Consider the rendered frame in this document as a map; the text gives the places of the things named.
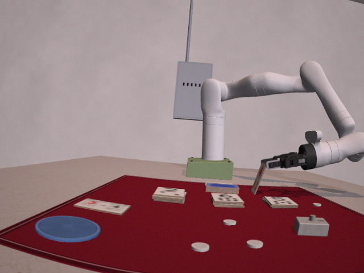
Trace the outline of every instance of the round blue mat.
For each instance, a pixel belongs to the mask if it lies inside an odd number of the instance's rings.
[[[96,238],[101,229],[95,222],[74,216],[52,216],[35,224],[44,238],[66,243],[84,242]]]

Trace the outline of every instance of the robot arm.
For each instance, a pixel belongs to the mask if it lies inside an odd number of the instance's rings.
[[[224,159],[225,112],[221,101],[293,92],[316,92],[339,139],[320,142],[322,132],[306,132],[309,144],[301,145],[298,154],[289,153],[262,160],[262,163],[267,163],[267,168],[302,166],[303,169],[312,169],[345,158],[357,162],[364,157],[364,133],[353,133],[354,120],[331,87],[321,66],[315,61],[306,61],[300,68],[300,76],[266,72],[235,82],[206,80],[201,88],[204,114],[202,159]]]

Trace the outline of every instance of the white disc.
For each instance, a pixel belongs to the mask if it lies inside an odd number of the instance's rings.
[[[237,224],[237,222],[235,220],[231,220],[231,219],[225,219],[223,221],[223,223],[227,226],[235,226]]]
[[[252,249],[259,249],[263,246],[263,242],[258,240],[249,240],[246,242],[246,245]]]
[[[194,250],[194,251],[197,251],[197,252],[206,252],[206,251],[209,251],[210,249],[210,246],[207,244],[207,243],[193,243],[191,245],[191,248]]]

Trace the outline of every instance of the green base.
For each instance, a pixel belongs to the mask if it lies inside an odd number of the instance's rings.
[[[232,180],[233,167],[234,163],[227,158],[219,161],[188,158],[186,177]]]

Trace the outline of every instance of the gray wall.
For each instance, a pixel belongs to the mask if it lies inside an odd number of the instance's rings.
[[[189,0],[0,1],[0,168],[106,155],[186,163],[202,122],[173,119]],[[314,60],[364,132],[364,5],[349,0],[195,0],[190,61],[232,81],[299,75]],[[223,102],[235,167],[337,139],[314,93]],[[314,173],[364,185],[364,160]]]

